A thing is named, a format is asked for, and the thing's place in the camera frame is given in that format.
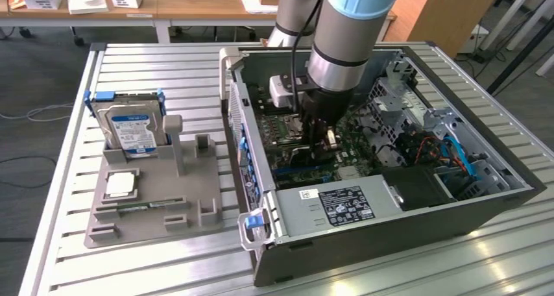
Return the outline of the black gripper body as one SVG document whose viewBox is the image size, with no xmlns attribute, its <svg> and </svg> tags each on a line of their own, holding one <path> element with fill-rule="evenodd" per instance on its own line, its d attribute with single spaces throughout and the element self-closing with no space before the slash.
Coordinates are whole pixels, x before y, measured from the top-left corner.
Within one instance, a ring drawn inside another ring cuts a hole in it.
<svg viewBox="0 0 554 296">
<path fill-rule="evenodd" d="M 350 102 L 351 90 L 342 92 L 323 88 L 307 90 L 300 103 L 302 122 L 320 121 L 326 126 L 334 126 L 345 116 Z"/>
</svg>

